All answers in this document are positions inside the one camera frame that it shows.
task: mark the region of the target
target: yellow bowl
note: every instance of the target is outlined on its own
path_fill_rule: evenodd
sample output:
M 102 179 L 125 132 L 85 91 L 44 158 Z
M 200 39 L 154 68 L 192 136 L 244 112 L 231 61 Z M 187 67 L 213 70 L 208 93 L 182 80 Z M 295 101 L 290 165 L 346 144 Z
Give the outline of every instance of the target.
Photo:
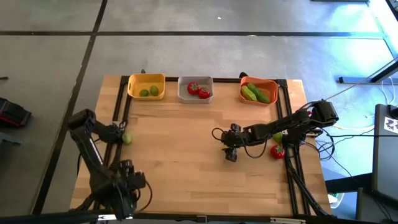
M 159 90 L 157 96 L 139 96 L 141 90 L 148 90 L 156 86 Z M 161 100 L 164 97 L 166 78 L 163 73 L 133 74 L 129 78 L 127 93 L 136 100 Z

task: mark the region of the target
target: green vegetable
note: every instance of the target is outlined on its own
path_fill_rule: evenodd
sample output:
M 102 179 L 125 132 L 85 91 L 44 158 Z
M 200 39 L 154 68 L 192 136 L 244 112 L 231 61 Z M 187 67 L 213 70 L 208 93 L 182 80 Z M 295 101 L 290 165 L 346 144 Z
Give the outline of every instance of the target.
M 257 97 L 257 99 L 262 103 L 270 103 L 268 96 L 266 96 L 261 90 L 259 90 L 256 86 L 252 83 L 248 84 L 249 90 L 251 90 Z
M 152 94 L 152 96 L 157 96 L 159 95 L 159 90 L 157 89 L 156 86 L 151 86 L 149 88 L 150 93 Z
M 281 132 L 274 134 L 272 138 L 273 138 L 273 139 L 275 140 L 275 142 L 277 142 L 278 144 L 282 144 L 282 133 L 281 133 Z
M 250 91 L 247 86 L 242 86 L 241 93 L 246 99 L 250 101 L 257 101 L 255 94 L 252 91 Z
M 141 90 L 141 91 L 139 92 L 139 96 L 149 96 L 148 90 Z
M 124 144 L 130 144 L 132 140 L 131 134 L 128 132 L 123 133 L 122 140 Z

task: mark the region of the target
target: bowl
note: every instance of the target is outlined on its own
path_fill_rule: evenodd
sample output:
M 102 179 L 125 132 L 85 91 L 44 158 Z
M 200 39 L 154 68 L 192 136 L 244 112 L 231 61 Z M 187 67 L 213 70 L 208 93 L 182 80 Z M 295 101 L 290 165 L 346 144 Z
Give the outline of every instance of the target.
M 247 100 L 241 93 L 241 88 L 248 83 L 252 83 L 255 85 L 260 91 L 263 92 L 266 96 L 268 96 L 270 103 L 262 103 L 260 101 L 250 101 Z M 239 100 L 242 103 L 248 103 L 252 105 L 259 105 L 259 106 L 268 106 L 276 102 L 278 99 L 278 85 L 276 82 L 272 80 L 267 80 L 263 78 L 255 78 L 255 77 L 243 77 L 241 79 L 241 85 L 239 89 Z
M 197 95 L 189 94 L 187 87 L 191 82 L 196 82 L 200 88 L 207 88 L 210 90 L 210 97 L 201 99 Z M 213 99 L 214 86 L 213 78 L 211 77 L 180 77 L 178 78 L 178 98 L 181 103 L 209 103 Z
M 140 73 L 133 74 L 129 78 L 127 93 L 136 100 L 161 100 L 165 93 L 165 75 L 163 73 Z M 157 96 L 140 96 L 141 90 L 148 90 L 151 86 L 156 86 L 159 90 Z

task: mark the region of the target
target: white cable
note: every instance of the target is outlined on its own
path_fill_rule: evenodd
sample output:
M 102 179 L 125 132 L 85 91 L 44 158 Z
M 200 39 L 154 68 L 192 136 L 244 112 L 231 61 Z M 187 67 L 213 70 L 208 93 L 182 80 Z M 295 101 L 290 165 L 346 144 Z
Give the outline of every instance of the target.
M 340 92 L 334 94 L 333 96 L 330 96 L 330 97 L 326 98 L 325 100 L 329 100 L 329 99 L 331 99 L 331 98 L 333 98 L 333 97 L 335 97 L 335 96 L 337 96 L 337 95 L 339 95 L 339 94 L 341 94 L 341 93 L 344 93 L 345 91 L 349 90 L 350 88 L 352 88 L 352 87 L 354 87 L 354 86 L 357 86 L 357 85 L 361 84 L 362 82 L 365 82 L 366 80 L 368 80 L 369 78 L 371 78 L 372 76 L 374 76 L 376 73 L 380 72 L 381 70 L 384 70 L 387 66 L 390 65 L 390 63 L 395 62 L 397 59 L 398 59 L 398 57 L 392 59 L 390 62 L 388 62 L 387 64 L 385 64 L 383 67 L 381 67 L 380 69 L 378 69 L 377 71 L 375 71 L 372 75 L 370 75 L 370 76 L 364 78 L 363 80 L 361 80 L 361 81 L 358 82 L 358 83 L 355 83 L 354 85 L 348 87 L 347 89 L 342 90 L 342 91 L 340 91 Z
M 364 78 L 364 79 L 361 80 L 360 82 L 358 82 L 358 83 L 356 83 L 356 84 L 354 84 L 354 85 L 348 87 L 347 89 L 345 89 L 345 90 L 343 90 L 343 91 L 341 91 L 341 92 L 339 92 L 339 93 L 337 93 L 337 94 L 334 94 L 333 96 L 327 98 L 326 100 L 329 100 L 330 98 L 333 98 L 333 97 L 339 95 L 340 93 L 343 93 L 343 92 L 349 90 L 350 88 L 352 88 L 352 87 L 354 87 L 354 86 L 356 86 L 356 85 L 359 85 L 360 83 L 364 82 L 364 81 L 367 80 L 368 78 L 370 78 L 370 77 L 372 77 L 373 75 L 375 75 L 377 72 L 379 72 L 379 71 L 381 71 L 382 69 L 384 69 L 384 68 L 385 68 L 386 66 L 388 66 L 391 62 L 395 62 L 395 60 L 396 60 L 397 58 L 398 58 L 398 57 L 392 59 L 390 62 L 388 62 L 387 64 L 385 64 L 385 65 L 384 65 L 383 67 L 381 67 L 379 70 L 375 71 L 372 75 L 370 75 L 370 76 Z M 394 81 L 392 80 L 392 78 L 391 78 L 391 77 L 388 77 L 388 78 L 391 80 L 391 85 L 392 85 L 392 92 L 393 92 L 392 100 L 391 100 L 390 102 L 388 102 L 387 94 L 386 94 L 386 92 L 384 91 L 384 88 L 383 88 L 383 83 L 384 83 L 384 81 L 381 82 L 381 91 L 382 91 L 383 94 L 384 94 L 384 97 L 385 97 L 385 99 L 386 99 L 386 103 L 387 103 L 388 105 L 390 105 L 390 104 L 391 104 L 392 102 L 394 102 L 394 100 L 396 99 L 396 88 L 395 88 L 395 86 L 394 86 Z M 374 115 L 366 115 L 366 118 L 372 118 L 372 117 L 374 117 Z M 362 130 L 367 130 L 367 129 L 369 129 L 369 128 L 373 128 L 374 125 L 370 125 L 370 126 L 368 126 L 368 127 L 363 127 L 363 128 L 347 128 L 347 127 L 344 127 L 344 126 L 340 126 L 340 125 L 336 125 L 336 124 L 335 124 L 335 125 L 333 125 L 333 127 L 334 127 L 334 128 L 338 128 L 338 129 L 342 129 L 342 130 L 362 131 Z
M 388 102 L 388 97 L 387 97 L 387 94 L 386 94 L 386 92 L 384 91 L 384 88 L 383 88 L 383 83 L 384 83 L 384 81 L 382 81 L 381 82 L 381 91 L 383 92 L 383 94 L 384 94 L 384 97 L 385 97 L 385 99 L 386 99 L 386 103 L 387 103 L 387 105 L 390 105 L 392 102 L 394 102 L 394 100 L 396 100 L 396 87 L 394 86 L 394 82 L 392 81 L 392 78 L 391 77 L 388 77 L 390 80 L 391 80 L 391 85 L 392 85 L 392 92 L 393 92 L 393 97 L 392 97 L 392 100 L 390 101 L 390 102 Z
M 333 125 L 333 127 L 342 129 L 342 130 L 347 130 L 347 131 L 367 131 L 371 128 L 374 128 L 374 125 L 370 125 L 368 127 L 363 127 L 363 128 L 347 128 L 347 127 L 340 126 L 340 125 Z

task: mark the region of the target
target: black equipment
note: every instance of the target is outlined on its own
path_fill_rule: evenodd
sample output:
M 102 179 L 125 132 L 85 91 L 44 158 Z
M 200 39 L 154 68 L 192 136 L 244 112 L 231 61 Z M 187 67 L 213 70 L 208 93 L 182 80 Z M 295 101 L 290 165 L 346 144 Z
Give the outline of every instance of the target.
M 31 114 L 18 104 L 0 98 L 0 127 L 23 127 Z
M 270 139 L 273 134 L 285 130 L 287 130 L 287 134 L 283 135 L 282 138 L 284 148 L 296 147 L 303 144 L 306 134 L 315 128 L 333 126 L 338 121 L 335 108 L 330 102 L 316 101 L 304 106 L 294 114 L 288 115 L 269 124 L 254 124 L 245 127 L 242 132 L 239 125 L 231 124 L 231 129 L 223 131 L 220 139 L 220 141 L 228 147 L 223 149 L 225 151 L 225 158 L 231 162 L 236 162 L 238 158 L 236 150 L 240 147 L 263 144 Z M 291 174 L 314 212 L 321 216 L 329 215 L 312 197 L 297 171 L 294 169 L 290 159 L 287 159 L 286 161 L 288 167 L 287 172 Z
M 95 133 L 101 141 L 122 142 L 124 130 L 115 124 L 103 125 L 90 110 L 74 114 L 68 128 L 90 172 L 91 194 L 75 210 L 87 210 L 96 200 L 111 207 L 118 220 L 132 216 L 137 207 L 136 190 L 146 186 L 144 173 L 135 171 L 131 160 L 119 161 L 110 169 L 105 167 L 91 137 Z

